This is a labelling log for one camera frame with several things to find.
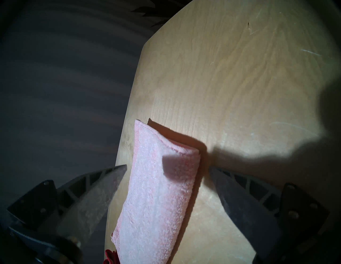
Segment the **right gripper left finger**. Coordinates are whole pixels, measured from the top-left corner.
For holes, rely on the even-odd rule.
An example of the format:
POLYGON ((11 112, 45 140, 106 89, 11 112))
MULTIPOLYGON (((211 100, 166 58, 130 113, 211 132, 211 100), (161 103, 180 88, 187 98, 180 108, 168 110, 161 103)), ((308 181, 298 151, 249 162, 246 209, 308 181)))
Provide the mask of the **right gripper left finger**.
POLYGON ((107 213, 127 165, 86 173, 56 188, 44 180, 8 208, 12 223, 42 234, 88 240, 107 213))

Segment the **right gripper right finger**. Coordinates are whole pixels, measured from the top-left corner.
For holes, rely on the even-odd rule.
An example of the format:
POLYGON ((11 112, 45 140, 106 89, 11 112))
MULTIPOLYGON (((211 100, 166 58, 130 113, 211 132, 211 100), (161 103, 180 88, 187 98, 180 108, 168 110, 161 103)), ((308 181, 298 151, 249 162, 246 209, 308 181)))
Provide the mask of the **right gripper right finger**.
POLYGON ((221 204, 256 255, 254 260, 298 260, 299 246, 316 236, 329 211, 297 185, 282 190, 250 175, 210 167, 221 204))

